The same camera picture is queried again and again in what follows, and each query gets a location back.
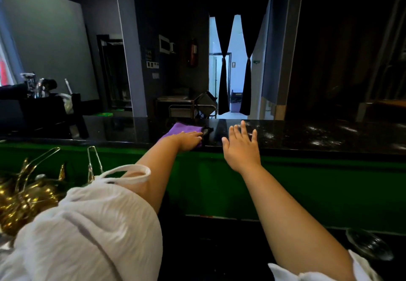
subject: light switch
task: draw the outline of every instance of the light switch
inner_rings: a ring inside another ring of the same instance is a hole
[[[159,68],[159,63],[147,61],[147,68]]]

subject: green counter panel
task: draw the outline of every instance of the green counter panel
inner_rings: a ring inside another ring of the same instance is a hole
[[[33,159],[55,145],[0,144],[0,169],[18,171],[23,159]],[[137,161],[140,149],[98,148],[104,170]],[[67,180],[81,186],[87,180],[86,147],[64,146],[39,165],[36,174],[56,177],[67,162]],[[99,174],[96,161],[95,174]],[[317,220],[328,227],[360,227],[406,234],[406,164],[311,158],[262,157],[262,165]],[[258,219],[240,175],[222,154],[188,152],[174,164],[167,192],[184,214]]]

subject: floor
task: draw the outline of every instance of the floor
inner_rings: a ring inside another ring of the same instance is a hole
[[[217,115],[217,119],[240,119],[240,120],[246,120],[248,118],[247,115],[244,115],[239,112],[226,112],[221,115]]]

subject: trash can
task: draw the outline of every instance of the trash can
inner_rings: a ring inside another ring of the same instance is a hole
[[[242,92],[234,92],[231,90],[230,112],[240,112],[241,101],[242,101]]]

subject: forearm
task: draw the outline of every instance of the forearm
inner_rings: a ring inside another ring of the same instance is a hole
[[[144,165],[150,168],[150,179],[145,183],[122,185],[140,195],[157,213],[161,206],[162,198],[164,197],[170,172],[179,151],[179,147],[179,141],[177,141],[174,136],[168,136],[161,139],[136,162],[137,165]],[[124,177],[137,175],[139,175],[139,173],[127,172]]]
[[[242,173],[277,263],[299,274],[320,272],[354,280],[353,262],[340,243],[263,167]]]

